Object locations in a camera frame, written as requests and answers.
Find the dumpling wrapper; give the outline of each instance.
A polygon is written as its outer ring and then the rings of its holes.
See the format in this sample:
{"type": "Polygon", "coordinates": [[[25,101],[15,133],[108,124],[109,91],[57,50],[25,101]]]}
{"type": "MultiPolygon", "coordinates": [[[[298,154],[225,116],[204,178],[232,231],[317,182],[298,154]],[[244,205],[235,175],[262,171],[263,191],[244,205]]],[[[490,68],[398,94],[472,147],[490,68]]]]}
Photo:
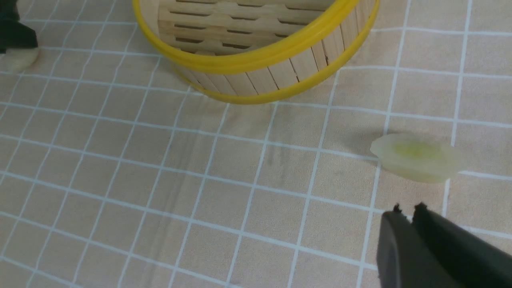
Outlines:
{"type": "Polygon", "coordinates": [[[372,142],[370,151],[384,169],[405,179],[441,183],[467,165],[454,147],[411,134],[388,134],[372,142]]]}

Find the yellow plastic band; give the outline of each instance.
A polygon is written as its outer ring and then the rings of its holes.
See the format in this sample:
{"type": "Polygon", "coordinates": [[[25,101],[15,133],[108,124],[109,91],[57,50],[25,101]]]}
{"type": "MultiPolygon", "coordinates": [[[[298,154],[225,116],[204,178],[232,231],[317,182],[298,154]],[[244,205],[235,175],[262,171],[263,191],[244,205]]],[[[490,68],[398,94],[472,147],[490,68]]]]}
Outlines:
{"type": "Polygon", "coordinates": [[[296,83],[292,86],[286,87],[284,89],[276,90],[270,93],[255,95],[255,96],[233,96],[233,95],[226,95],[221,94],[217,92],[213,92],[210,90],[205,90],[202,87],[190,82],[186,77],[181,75],[178,71],[178,75],[180,75],[185,81],[187,81],[190,85],[192,85],[195,89],[201,91],[202,93],[210,96],[213,99],[222,101],[222,102],[228,102],[233,104],[243,104],[243,105],[250,105],[250,104],[263,104],[268,102],[274,102],[283,100],[289,97],[292,97],[294,95],[300,94],[308,89],[313,88],[314,86],[320,84],[325,79],[329,78],[332,74],[334,74],[339,68],[341,68],[347,61],[352,58],[352,56],[357,52],[357,50],[361,47],[365,39],[368,37],[368,34],[370,34],[370,30],[373,27],[373,24],[375,23],[375,19],[377,18],[377,12],[379,10],[380,0],[375,1],[375,5],[373,7],[372,13],[370,15],[370,18],[366,22],[365,27],[359,33],[357,38],[354,40],[354,42],[348,47],[347,50],[345,50],[339,57],[336,59],[333,63],[328,65],[327,67],[320,70],[318,73],[314,74],[313,76],[307,78],[306,80],[300,81],[299,83],[296,83]]]}
{"type": "Polygon", "coordinates": [[[320,17],[306,27],[269,46],[236,55],[208,56],[183,52],[160,40],[142,17],[140,1],[133,0],[135,17],[150,43],[177,64],[191,70],[212,74],[245,73],[272,66],[296,56],[334,31],[359,3],[359,0],[336,0],[320,17]]]}

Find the black object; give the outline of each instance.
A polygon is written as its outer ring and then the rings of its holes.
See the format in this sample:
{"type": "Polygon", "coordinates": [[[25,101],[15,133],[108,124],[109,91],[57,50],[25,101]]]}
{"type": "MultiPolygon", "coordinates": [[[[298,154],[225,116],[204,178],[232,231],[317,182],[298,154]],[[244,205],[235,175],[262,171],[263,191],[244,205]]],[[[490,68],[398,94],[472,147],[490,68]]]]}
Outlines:
{"type": "Polygon", "coordinates": [[[383,213],[377,266],[382,288],[512,288],[511,255],[423,203],[412,224],[398,204],[383,213]]]}
{"type": "Polygon", "coordinates": [[[19,22],[16,0],[0,0],[0,54],[10,48],[37,48],[34,30],[19,22]]]}

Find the dumpling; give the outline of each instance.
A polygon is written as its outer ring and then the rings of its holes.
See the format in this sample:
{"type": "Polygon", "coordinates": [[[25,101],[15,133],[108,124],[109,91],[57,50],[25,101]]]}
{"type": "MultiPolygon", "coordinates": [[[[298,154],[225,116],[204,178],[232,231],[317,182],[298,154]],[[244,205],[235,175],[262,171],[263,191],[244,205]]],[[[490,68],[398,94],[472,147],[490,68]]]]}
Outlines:
{"type": "Polygon", "coordinates": [[[466,169],[459,150],[411,134],[384,135],[372,142],[370,151],[384,169],[416,182],[441,183],[466,169]]]}
{"type": "Polygon", "coordinates": [[[39,56],[39,48],[34,49],[7,49],[2,58],[7,71],[19,73],[30,67],[39,56]]]}

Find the bamboo steamer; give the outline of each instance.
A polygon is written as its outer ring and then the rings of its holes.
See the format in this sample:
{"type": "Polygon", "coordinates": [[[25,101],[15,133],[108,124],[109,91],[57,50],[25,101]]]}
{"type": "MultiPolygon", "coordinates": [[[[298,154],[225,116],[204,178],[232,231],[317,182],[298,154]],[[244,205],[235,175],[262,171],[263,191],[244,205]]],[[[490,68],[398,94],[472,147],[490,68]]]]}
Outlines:
{"type": "Polygon", "coordinates": [[[368,36],[379,0],[133,0],[146,38],[178,75],[220,101],[302,93],[368,36]]]}

